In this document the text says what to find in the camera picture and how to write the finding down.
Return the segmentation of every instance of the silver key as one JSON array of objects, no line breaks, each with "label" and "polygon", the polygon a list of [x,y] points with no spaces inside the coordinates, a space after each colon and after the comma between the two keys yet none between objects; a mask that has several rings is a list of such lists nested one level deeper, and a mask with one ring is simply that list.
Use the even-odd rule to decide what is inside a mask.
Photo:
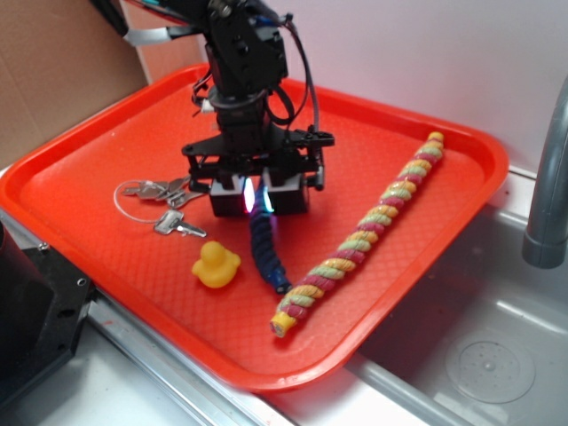
[{"label": "silver key", "polygon": [[138,186],[130,186],[122,190],[124,195],[137,195],[142,200],[155,200],[168,188],[168,182],[139,182]]},{"label": "silver key", "polygon": [[168,197],[166,202],[172,209],[180,209],[185,206],[190,200],[201,197],[204,193],[187,193],[183,189],[178,190],[176,193]]},{"label": "silver key", "polygon": [[190,177],[179,177],[166,184],[164,191],[158,194],[157,201],[169,200],[172,196],[184,192],[184,186],[189,182]]},{"label": "silver key", "polygon": [[184,214],[179,210],[168,210],[155,223],[154,230],[162,235],[168,235],[172,231],[178,231],[183,235],[195,235],[197,237],[205,237],[207,233],[197,226],[190,225],[182,219]]}]

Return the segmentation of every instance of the orange plastic tray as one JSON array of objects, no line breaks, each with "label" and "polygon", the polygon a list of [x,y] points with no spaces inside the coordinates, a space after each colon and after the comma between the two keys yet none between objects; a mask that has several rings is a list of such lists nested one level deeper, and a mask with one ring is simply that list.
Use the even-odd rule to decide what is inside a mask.
[{"label": "orange plastic tray", "polygon": [[[0,206],[88,273],[97,286],[206,368],[254,392],[284,390],[341,366],[473,218],[508,171],[501,146],[484,133],[391,106],[319,89],[326,148],[323,192],[310,212],[274,217],[274,242],[292,281],[334,251],[373,207],[434,130],[446,153],[363,265],[339,281],[279,339],[269,322],[280,298],[250,256],[246,218],[214,217],[207,197],[183,208],[185,220],[241,255],[227,287],[210,289],[191,273],[204,240],[155,233],[115,208],[130,179],[170,180],[187,172],[181,148],[216,134],[213,114],[193,117],[189,67],[155,83],[28,155],[0,181]],[[303,84],[287,82],[293,98]],[[312,118],[306,109],[295,123]],[[139,217],[165,204],[121,197]]]}]

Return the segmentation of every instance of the yellow rubber duck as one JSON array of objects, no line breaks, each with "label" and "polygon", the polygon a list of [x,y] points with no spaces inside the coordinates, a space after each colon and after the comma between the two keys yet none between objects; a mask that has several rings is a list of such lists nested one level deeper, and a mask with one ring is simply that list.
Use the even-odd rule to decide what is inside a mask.
[{"label": "yellow rubber duck", "polygon": [[192,274],[209,288],[221,288],[233,279],[241,258],[217,241],[201,247],[201,258],[193,264]]}]

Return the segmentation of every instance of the gray faucet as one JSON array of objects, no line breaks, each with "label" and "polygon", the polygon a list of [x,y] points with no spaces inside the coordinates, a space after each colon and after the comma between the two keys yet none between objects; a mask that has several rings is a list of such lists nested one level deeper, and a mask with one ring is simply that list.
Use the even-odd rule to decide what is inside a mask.
[{"label": "gray faucet", "polygon": [[568,241],[568,77],[550,120],[532,197],[523,258],[555,268],[564,261]]}]

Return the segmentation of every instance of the sink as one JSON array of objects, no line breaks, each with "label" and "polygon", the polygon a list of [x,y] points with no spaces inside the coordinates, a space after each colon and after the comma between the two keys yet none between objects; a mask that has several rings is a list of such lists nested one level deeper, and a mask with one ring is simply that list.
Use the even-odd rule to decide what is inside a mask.
[{"label": "sink", "polygon": [[431,424],[568,424],[568,263],[487,205],[347,366]]}]

